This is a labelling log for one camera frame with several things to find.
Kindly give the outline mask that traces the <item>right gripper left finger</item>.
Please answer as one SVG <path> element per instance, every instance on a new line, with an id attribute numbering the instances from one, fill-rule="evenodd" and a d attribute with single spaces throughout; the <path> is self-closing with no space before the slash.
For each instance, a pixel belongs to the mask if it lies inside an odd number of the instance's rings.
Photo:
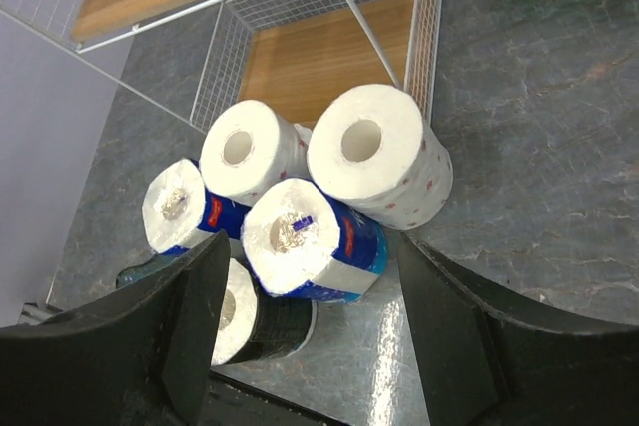
<path id="1" fill-rule="evenodd" d="M 229 260 L 219 233 L 93 302 L 2 328 L 2 424 L 197 424 Z"/>

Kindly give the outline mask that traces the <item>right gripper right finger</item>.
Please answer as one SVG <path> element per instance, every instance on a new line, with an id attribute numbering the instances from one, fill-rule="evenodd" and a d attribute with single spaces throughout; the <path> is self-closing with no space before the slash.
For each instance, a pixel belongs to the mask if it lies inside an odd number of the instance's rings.
<path id="1" fill-rule="evenodd" d="M 637 327 L 543 304 L 407 235 L 398 268 L 431 424 L 637 424 Z"/>

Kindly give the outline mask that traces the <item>black paper roll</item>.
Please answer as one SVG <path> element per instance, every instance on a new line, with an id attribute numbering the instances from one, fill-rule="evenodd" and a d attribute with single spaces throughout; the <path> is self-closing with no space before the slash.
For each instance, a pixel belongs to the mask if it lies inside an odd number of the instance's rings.
<path id="1" fill-rule="evenodd" d="M 290 356 L 308 343 L 316 320 L 313 301 L 267 295 L 250 270 L 232 258 L 211 365 Z"/>

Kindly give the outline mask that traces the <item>blue paper roll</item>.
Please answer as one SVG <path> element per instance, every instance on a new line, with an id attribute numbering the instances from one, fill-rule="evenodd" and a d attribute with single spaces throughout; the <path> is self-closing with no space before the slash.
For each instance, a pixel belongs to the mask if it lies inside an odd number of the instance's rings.
<path id="1" fill-rule="evenodd" d="M 157 254 L 182 254 L 209 236 L 224 231 L 231 256 L 244 255 L 241 226 L 249 208 L 208 190 L 199 164 L 182 158 L 162 170 L 148 185 L 142 218 L 149 247 Z"/>
<path id="2" fill-rule="evenodd" d="M 272 297 L 357 301 L 388 262 L 377 222 L 300 178 L 285 179 L 259 198 L 244 219 L 241 242 Z"/>

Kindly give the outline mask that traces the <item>blue star-shaped dish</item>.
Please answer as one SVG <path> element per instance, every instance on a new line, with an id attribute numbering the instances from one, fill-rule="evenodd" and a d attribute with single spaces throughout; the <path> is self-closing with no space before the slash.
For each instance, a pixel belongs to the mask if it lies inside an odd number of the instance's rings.
<path id="1" fill-rule="evenodd" d="M 155 254 L 147 261 L 129 266 L 120 271 L 115 280 L 117 289 L 135 283 L 151 274 L 154 274 L 169 266 L 177 257 L 175 255 Z"/>

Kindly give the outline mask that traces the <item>white floral paper roll left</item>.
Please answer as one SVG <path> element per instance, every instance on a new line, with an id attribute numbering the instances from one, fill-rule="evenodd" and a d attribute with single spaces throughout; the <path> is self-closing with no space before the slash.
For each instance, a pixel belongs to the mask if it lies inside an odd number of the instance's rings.
<path id="1" fill-rule="evenodd" d="M 266 103 L 240 101 L 207 132 L 200 155 L 204 183 L 215 194 L 252 206 L 276 183 L 310 176 L 309 139 L 309 129 L 285 120 Z"/>

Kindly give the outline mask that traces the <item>white floral paper roll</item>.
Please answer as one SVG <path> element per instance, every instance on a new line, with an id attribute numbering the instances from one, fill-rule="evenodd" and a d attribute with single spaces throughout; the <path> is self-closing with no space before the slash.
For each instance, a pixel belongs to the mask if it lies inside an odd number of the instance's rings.
<path id="1" fill-rule="evenodd" d="M 309 129 L 285 120 L 266 103 L 240 101 L 207 132 L 200 155 L 204 183 L 215 194 L 252 206 L 276 183 L 310 176 L 309 139 Z"/>
<path id="2" fill-rule="evenodd" d="M 395 230 L 433 220 L 453 185 L 450 153 L 416 101 L 384 84 L 351 88 L 329 105 L 308 165 L 326 194 Z"/>

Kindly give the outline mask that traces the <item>white floral paper roll right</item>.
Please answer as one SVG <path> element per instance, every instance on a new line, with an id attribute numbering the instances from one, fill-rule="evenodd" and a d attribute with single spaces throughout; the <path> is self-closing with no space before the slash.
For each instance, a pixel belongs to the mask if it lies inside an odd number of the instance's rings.
<path id="1" fill-rule="evenodd" d="M 450 153 L 416 101 L 384 84 L 351 88 L 329 105 L 308 165 L 326 194 L 395 230 L 433 220 L 453 185 Z"/>

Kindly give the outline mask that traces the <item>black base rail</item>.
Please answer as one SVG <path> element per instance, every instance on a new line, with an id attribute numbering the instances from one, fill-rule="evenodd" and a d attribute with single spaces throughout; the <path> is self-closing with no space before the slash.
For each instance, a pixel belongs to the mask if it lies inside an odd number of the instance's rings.
<path id="1" fill-rule="evenodd" d="M 345 425 L 249 384 L 211 371 L 198 425 Z"/>

